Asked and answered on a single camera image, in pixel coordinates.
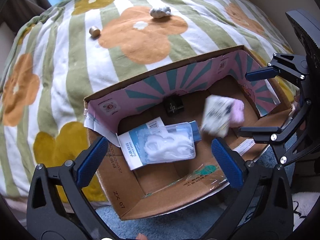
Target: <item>blue gripper pad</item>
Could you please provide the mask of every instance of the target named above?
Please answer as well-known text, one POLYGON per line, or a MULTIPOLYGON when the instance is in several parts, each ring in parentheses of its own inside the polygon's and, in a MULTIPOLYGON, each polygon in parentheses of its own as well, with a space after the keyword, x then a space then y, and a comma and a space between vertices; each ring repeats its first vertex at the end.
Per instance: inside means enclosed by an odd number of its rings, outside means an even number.
POLYGON ((262 79, 274 78, 277 75, 279 75, 279 71, 277 71, 276 69, 272 67, 264 67, 256 71, 246 73, 245 79, 252 82, 262 79))
POLYGON ((231 151, 230 148, 226 149, 226 147, 223 146, 218 139, 212 140, 211 151, 213 156, 216 158, 217 162, 222 168, 222 171, 227 177, 230 186, 240 190, 244 183, 243 173, 229 154, 228 150, 231 151))
POLYGON ((79 188, 87 187, 108 151, 108 140, 105 137, 96 143, 82 165, 78 168, 76 184, 79 188))

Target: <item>orange flower pattern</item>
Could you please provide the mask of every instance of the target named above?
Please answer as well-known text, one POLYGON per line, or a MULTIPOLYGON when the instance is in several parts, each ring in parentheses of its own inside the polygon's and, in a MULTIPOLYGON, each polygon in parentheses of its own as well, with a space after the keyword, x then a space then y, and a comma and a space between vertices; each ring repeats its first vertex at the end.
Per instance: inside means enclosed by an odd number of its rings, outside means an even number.
POLYGON ((263 27, 257 21, 250 19, 237 4, 230 3, 225 10, 236 24, 265 36, 263 27))
POLYGON ((75 3, 75 9, 72 15, 86 13, 93 9, 100 9, 113 3, 114 0, 80 0, 75 3))
POLYGON ((110 49, 120 46, 121 51, 133 62, 151 64, 169 55, 171 44, 168 35, 181 34, 188 24, 178 16, 153 19, 150 8, 134 6, 103 27, 100 46, 110 49))
POLYGON ((30 53, 22 54, 13 67, 12 75, 4 85, 3 124, 16 126, 20 122, 23 108, 36 100, 40 80, 32 73, 33 60, 30 53))

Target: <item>yellow flower pattern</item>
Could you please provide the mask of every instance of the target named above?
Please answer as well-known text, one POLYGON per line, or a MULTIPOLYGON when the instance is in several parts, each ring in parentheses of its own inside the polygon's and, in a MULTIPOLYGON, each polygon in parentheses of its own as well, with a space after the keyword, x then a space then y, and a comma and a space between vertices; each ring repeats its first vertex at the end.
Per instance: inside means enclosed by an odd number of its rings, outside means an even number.
POLYGON ((36 26, 34 23, 31 24, 30 26, 28 26, 27 28, 25 28, 25 30, 23 31, 21 37, 18 40, 18 45, 21 45, 23 42, 23 39, 25 38, 25 36, 27 36, 27 34, 32 30, 32 28, 36 26))
POLYGON ((86 13, 93 9, 100 9, 113 3, 114 0, 80 0, 75 3, 75 9, 72 15, 86 13))
MULTIPOLYGON (((56 138, 39 132, 33 144, 36 162, 43 163, 46 167, 60 166, 66 160, 74 160, 87 148, 87 131, 80 122, 66 123, 56 138)), ((57 186, 57 189, 61 200, 68 202, 62 186, 57 186)), ((96 175, 82 191, 89 201, 107 201, 96 175)))

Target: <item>striped blanket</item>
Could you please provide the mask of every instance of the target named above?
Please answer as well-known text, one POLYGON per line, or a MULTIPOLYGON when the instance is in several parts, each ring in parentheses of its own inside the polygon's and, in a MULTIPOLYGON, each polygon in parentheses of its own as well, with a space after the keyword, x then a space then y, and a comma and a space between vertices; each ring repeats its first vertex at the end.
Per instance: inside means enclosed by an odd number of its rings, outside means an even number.
MULTIPOLYGON (((88 147, 84 97, 236 45, 245 45, 263 64, 274 52, 291 52, 248 0, 64 0, 34 17, 18 32, 1 81, 0 193, 27 197, 37 163, 61 165, 88 147), (150 8, 164 5, 170 17, 149 15, 150 8), (92 26, 101 30, 98 39, 90 36, 92 26)), ((96 177, 84 193, 89 201, 106 201, 96 177)))

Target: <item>cardboard box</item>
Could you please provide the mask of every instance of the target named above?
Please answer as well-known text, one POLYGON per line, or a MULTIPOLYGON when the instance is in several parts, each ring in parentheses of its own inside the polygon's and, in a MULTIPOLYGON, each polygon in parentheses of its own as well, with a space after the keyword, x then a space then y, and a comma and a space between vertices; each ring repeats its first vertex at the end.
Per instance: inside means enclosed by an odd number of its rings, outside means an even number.
MULTIPOLYGON (((180 68, 193 62, 216 58, 235 50, 244 50, 251 58, 260 63, 244 46, 236 46, 199 55, 151 70, 90 95, 84 99, 85 108, 88 108, 91 100, 126 88, 147 77, 180 68)), ((168 117, 162 104, 159 104, 140 114, 122 119, 118 125, 118 134, 127 132, 159 116, 165 125, 196 120, 200 126, 204 102, 210 94, 242 100, 245 115, 244 126, 282 126, 288 118, 291 105, 277 82, 271 79, 269 83, 280 103, 264 117, 260 117, 256 105, 238 82, 230 75, 227 75, 215 82, 207 90, 183 95, 182 101, 185 111, 179 115, 168 117)), ((98 135, 97 132, 88 129, 90 142, 93 142, 98 135)), ((175 163, 152 164, 135 171, 130 171, 121 149, 110 144, 97 175, 108 199, 121 220, 160 215, 188 205, 222 187, 226 180, 222 170, 212 156, 212 139, 212 136, 202 135, 202 140, 196 144, 195 159, 175 163)), ((225 140, 231 149, 238 147, 242 143, 246 144, 244 142, 246 138, 238 138, 233 129, 229 130, 225 140)), ((266 145, 261 144, 250 145, 243 154, 244 160, 255 159, 265 147, 266 145)))

